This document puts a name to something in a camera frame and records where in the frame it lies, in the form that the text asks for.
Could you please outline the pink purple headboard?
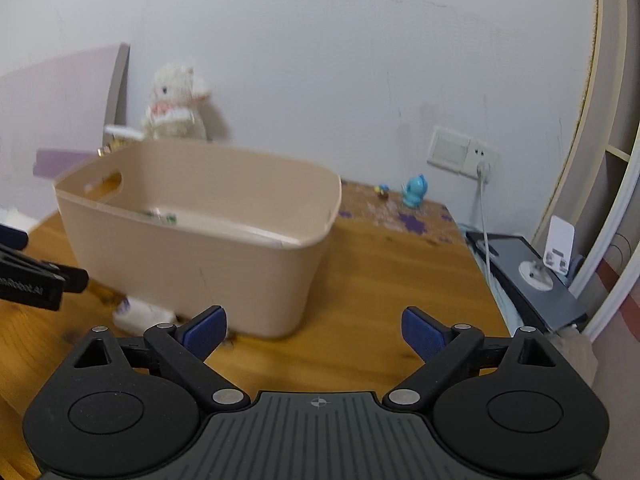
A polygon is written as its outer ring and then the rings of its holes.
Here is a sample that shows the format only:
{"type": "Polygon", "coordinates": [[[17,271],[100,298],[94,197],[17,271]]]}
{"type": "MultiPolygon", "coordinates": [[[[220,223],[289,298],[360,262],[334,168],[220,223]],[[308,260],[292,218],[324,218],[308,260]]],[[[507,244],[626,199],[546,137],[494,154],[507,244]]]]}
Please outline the pink purple headboard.
{"type": "Polygon", "coordinates": [[[96,154],[117,115],[128,44],[50,58],[1,77],[1,211],[40,220],[52,181],[96,154]]]}

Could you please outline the white plush sheep toy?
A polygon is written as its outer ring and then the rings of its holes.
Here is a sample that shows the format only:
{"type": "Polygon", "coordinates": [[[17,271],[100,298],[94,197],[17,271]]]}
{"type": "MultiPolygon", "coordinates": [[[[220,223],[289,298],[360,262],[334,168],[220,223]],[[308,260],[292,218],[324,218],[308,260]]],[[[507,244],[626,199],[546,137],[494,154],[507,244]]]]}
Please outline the white plush sheep toy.
{"type": "Polygon", "coordinates": [[[168,63],[152,79],[149,104],[141,119],[147,139],[207,140],[201,104],[210,98],[204,80],[192,66],[168,63]]]}

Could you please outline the white phone stand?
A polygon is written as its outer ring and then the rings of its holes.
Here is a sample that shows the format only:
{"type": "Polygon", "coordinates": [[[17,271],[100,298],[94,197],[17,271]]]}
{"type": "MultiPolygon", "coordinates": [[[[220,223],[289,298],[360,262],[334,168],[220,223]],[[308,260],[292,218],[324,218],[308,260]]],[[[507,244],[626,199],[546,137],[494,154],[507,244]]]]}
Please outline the white phone stand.
{"type": "Polygon", "coordinates": [[[533,289],[550,292],[554,286],[553,278],[558,275],[567,277],[574,236],[575,228],[570,222],[558,216],[552,216],[542,257],[532,261],[522,261],[518,266],[518,272],[523,280],[533,289]]]}

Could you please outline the beige plastic storage basket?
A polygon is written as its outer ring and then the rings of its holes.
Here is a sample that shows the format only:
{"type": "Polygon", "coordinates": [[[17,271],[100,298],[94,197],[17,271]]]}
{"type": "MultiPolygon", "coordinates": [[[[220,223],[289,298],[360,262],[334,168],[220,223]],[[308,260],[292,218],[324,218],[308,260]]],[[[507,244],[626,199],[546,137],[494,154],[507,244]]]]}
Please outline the beige plastic storage basket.
{"type": "Polygon", "coordinates": [[[262,338],[299,326],[342,202],[322,166],[193,140],[90,159],[54,192],[94,280],[185,318],[221,306],[262,338]]]}

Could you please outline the gold snack bag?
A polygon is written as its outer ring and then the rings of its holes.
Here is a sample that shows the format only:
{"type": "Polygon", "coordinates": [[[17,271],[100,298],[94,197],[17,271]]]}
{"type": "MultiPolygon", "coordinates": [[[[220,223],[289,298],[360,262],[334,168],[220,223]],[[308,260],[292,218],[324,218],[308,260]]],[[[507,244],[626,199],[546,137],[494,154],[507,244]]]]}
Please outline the gold snack bag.
{"type": "Polygon", "coordinates": [[[125,141],[116,139],[116,140],[113,140],[110,143],[107,143],[107,144],[101,146],[100,148],[98,148],[96,150],[96,152],[98,153],[98,155],[100,157],[102,157],[102,156],[105,156],[105,155],[108,155],[108,154],[112,154],[112,153],[120,150],[125,145],[126,145],[125,141]]]}

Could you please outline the small dark figurine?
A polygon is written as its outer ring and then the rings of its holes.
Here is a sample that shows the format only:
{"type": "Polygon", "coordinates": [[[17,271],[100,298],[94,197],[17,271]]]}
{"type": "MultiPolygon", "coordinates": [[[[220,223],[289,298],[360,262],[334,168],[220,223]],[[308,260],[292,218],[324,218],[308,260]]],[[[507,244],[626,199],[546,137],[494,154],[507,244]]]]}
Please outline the small dark figurine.
{"type": "Polygon", "coordinates": [[[390,196],[390,188],[386,184],[377,185],[374,188],[374,192],[381,200],[387,200],[390,196]]]}

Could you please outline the white curved shelf frame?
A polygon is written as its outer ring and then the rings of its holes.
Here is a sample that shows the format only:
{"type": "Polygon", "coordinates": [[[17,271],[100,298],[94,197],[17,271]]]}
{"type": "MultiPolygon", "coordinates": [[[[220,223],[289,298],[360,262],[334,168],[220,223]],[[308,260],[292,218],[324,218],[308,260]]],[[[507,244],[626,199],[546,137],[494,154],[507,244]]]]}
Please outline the white curved shelf frame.
{"type": "Polygon", "coordinates": [[[574,248],[585,260],[570,293],[581,300],[613,248],[622,251],[622,270],[585,327],[590,340],[604,332],[639,278],[639,0],[596,0],[594,14],[577,127],[534,235],[535,247],[543,248],[553,216],[574,226],[574,248]]]}

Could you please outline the blue figurine toy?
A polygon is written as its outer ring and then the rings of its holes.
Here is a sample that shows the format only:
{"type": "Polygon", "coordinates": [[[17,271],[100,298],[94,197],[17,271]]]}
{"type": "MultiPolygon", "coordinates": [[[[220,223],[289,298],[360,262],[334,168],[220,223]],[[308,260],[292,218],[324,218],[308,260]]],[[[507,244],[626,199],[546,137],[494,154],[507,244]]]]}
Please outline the blue figurine toy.
{"type": "Polygon", "coordinates": [[[407,184],[402,188],[401,201],[402,203],[412,209],[419,208],[427,193],[428,184],[426,177],[423,174],[412,177],[408,180],[407,184]]]}

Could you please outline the white wall socket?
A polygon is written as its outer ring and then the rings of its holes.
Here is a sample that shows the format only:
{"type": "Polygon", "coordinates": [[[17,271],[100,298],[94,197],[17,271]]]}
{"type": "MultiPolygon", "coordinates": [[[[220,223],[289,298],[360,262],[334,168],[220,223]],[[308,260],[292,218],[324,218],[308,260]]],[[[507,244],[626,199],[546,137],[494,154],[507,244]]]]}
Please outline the white wall socket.
{"type": "Polygon", "coordinates": [[[500,155],[493,148],[457,131],[436,126],[428,149],[427,162],[453,174],[478,180],[490,176],[500,155]]]}

